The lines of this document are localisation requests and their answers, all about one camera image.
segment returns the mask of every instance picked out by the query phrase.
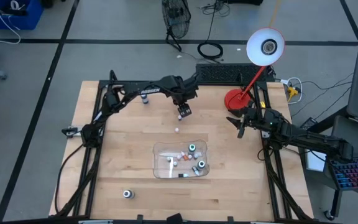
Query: keyboard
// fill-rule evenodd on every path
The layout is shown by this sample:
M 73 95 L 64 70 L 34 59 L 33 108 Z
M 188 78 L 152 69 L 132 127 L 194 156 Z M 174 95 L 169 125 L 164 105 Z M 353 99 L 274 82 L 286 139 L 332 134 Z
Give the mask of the keyboard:
M 242 80 L 243 85 L 248 85 L 259 71 L 259 68 L 259 66 L 251 63 L 199 63 L 196 65 L 196 72 L 201 77 L 201 83 L 238 85 Z M 273 71 L 271 67 L 267 67 L 258 78 L 258 81 L 274 82 L 271 71 Z
M 331 167 L 331 171 L 335 174 L 334 176 L 337 186 L 341 190 L 358 190 L 358 186 L 355 183 L 355 181 L 358 182 L 358 157 L 353 158 L 353 161 L 348 164 L 341 164 L 335 161 L 331 161 L 331 164 L 343 173 L 347 174 L 349 177 L 353 178 L 352 180 L 339 172 L 337 169 L 333 169 Z

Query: white lamp shade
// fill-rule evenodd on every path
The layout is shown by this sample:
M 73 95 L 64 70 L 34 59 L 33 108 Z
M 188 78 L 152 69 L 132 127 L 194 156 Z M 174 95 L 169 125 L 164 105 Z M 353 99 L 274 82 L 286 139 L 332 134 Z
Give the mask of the white lamp shade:
M 262 50 L 263 44 L 272 40 L 277 44 L 275 51 L 266 54 Z M 247 55 L 252 63 L 259 66 L 267 66 L 276 62 L 284 53 L 285 41 L 283 35 L 272 28 L 263 28 L 254 32 L 247 43 Z

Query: electric fan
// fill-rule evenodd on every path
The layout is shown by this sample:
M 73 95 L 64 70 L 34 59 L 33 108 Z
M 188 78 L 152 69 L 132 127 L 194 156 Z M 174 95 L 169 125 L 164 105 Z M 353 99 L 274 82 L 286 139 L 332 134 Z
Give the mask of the electric fan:
M 162 15 L 167 27 L 166 43 L 181 52 L 181 47 L 176 39 L 184 37 L 189 30 L 191 14 L 187 0 L 162 0 Z

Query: blue bin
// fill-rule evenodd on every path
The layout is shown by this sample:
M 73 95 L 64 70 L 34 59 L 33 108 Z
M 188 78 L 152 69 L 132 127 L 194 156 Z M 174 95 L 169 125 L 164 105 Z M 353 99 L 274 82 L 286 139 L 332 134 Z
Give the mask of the blue bin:
M 41 6 L 40 0 L 16 0 L 19 5 L 25 4 L 27 6 L 26 11 L 28 13 L 27 16 L 4 16 L 2 15 L 2 19 L 8 24 L 12 29 L 18 28 L 20 30 L 32 30 L 38 24 L 38 21 L 41 18 L 42 12 L 44 8 Z M 0 9 L 4 6 L 10 6 L 11 0 L 0 0 Z M 8 29 L 5 24 L 2 22 L 0 18 L 0 29 Z

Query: yellow plug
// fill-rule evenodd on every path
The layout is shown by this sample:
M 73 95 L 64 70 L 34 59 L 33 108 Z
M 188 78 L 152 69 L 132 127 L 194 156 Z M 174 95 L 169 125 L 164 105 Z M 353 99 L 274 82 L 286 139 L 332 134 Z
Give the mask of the yellow plug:
M 293 87 L 288 87 L 288 93 L 290 94 L 290 98 L 288 99 L 288 102 L 291 101 L 292 97 L 299 94 L 299 91 L 296 90 L 295 88 Z

